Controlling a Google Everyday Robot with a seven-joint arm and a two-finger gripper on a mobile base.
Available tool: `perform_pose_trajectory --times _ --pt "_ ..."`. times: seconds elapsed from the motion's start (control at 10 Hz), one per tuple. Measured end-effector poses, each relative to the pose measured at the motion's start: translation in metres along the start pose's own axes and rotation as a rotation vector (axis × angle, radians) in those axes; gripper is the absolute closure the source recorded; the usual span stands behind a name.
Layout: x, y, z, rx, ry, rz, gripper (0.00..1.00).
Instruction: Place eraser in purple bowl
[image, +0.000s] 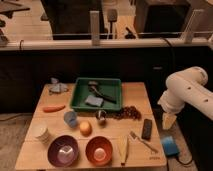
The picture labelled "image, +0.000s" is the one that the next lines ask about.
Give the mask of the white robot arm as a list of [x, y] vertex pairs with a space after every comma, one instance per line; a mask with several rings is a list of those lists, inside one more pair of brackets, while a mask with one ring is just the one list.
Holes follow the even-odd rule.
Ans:
[[162, 128], [170, 129], [177, 114], [188, 103], [213, 121], [213, 92], [205, 88], [208, 74], [201, 67], [190, 67], [169, 75], [167, 89], [157, 104], [163, 109]]

